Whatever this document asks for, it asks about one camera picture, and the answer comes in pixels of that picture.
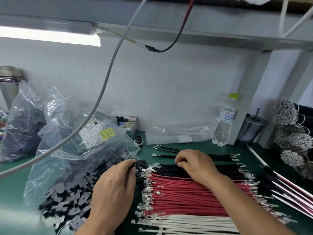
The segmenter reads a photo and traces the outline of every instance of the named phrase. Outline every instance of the yellow-green bottle cap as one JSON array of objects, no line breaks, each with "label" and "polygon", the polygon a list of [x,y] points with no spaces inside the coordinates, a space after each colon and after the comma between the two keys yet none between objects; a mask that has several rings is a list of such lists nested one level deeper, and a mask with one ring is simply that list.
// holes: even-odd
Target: yellow-green bottle cap
[{"label": "yellow-green bottle cap", "polygon": [[238,96],[239,96],[239,94],[237,94],[237,93],[229,93],[229,98],[232,98],[232,99],[237,99],[238,98]]}]

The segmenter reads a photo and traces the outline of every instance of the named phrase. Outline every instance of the cardboard box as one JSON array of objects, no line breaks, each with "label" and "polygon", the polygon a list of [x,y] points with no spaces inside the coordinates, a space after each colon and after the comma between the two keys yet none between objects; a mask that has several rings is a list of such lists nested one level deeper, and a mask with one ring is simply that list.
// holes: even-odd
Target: cardboard box
[{"label": "cardboard box", "polygon": [[127,116],[124,117],[128,119],[127,122],[120,122],[119,128],[124,129],[125,133],[131,138],[134,139],[137,127],[138,127],[138,117],[137,116]]}]

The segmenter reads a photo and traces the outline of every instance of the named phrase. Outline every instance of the clear plastic bag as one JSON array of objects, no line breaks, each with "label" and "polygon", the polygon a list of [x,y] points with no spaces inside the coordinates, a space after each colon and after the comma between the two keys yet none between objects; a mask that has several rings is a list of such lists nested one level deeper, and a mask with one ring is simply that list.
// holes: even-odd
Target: clear plastic bag
[{"label": "clear plastic bag", "polygon": [[147,145],[180,142],[202,142],[212,138],[214,123],[171,124],[150,127],[145,132]]},{"label": "clear plastic bag", "polygon": [[[44,109],[47,125],[38,133],[42,140],[36,157],[71,134],[85,120],[92,106],[94,104],[74,102],[61,97],[50,101]],[[79,174],[93,171],[103,161],[107,162],[106,166],[109,168],[112,165],[110,162],[116,158],[136,158],[139,147],[115,123],[103,117],[103,114],[105,113],[102,111],[95,112],[82,129],[90,129],[92,132],[80,131],[59,150],[32,166],[24,191],[25,205],[44,201],[45,192],[53,185],[73,182]],[[98,130],[105,132],[106,141]],[[85,132],[88,137],[97,139],[90,143]]]},{"label": "clear plastic bag", "polygon": [[0,144],[0,165],[33,156],[41,142],[37,135],[46,124],[40,100],[29,82],[21,81]]}]

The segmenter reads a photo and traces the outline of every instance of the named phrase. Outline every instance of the tube light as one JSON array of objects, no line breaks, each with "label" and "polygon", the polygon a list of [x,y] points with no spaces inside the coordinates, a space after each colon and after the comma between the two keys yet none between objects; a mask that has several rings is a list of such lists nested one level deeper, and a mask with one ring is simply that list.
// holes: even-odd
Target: tube light
[{"label": "tube light", "polygon": [[10,16],[0,21],[0,37],[101,46],[91,23]]}]

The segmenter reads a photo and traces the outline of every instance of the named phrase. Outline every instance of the tabletop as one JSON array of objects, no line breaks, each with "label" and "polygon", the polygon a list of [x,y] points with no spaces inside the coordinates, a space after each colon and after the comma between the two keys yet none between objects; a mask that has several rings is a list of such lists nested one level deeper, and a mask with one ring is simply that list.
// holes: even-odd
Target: tabletop
[{"label": "tabletop", "polygon": [[[152,153],[156,153],[152,147],[153,145],[146,145],[144,132],[137,131],[137,135],[141,135],[144,141],[144,146],[139,150],[137,156],[140,159],[147,160],[147,164],[162,163],[173,164],[174,159],[169,158],[156,158]],[[218,147],[211,141],[207,142],[193,142],[193,143],[180,143],[180,144],[167,144],[169,147],[178,149],[197,149],[205,153],[211,154],[240,154],[238,159],[251,170],[253,174],[258,176],[262,169],[260,162],[257,158],[247,149],[239,148],[237,146],[226,145]],[[252,145],[252,148],[271,166],[276,172],[285,176],[292,182],[301,186],[302,188],[313,193],[313,182],[302,179],[291,167],[283,164],[276,152],[271,150],[264,150],[259,145]],[[18,166],[31,158],[26,158],[20,161],[12,162],[0,167],[0,171],[8,170]],[[53,220],[44,219],[36,206],[23,205],[23,192],[28,174],[31,168],[26,168],[6,178],[0,179],[0,235],[55,235],[53,230]],[[139,189],[135,190],[135,197],[131,209],[125,221],[115,231],[116,235],[120,234],[138,234],[140,226],[130,224],[131,219],[135,219],[135,211],[138,203],[141,201]],[[278,211],[291,215],[291,218],[297,220],[298,223],[290,223],[288,227],[298,235],[313,234],[312,220],[303,215],[302,213],[289,208],[288,206],[275,201],[280,207]],[[69,229],[66,227],[60,233],[61,235],[70,234]]]}]

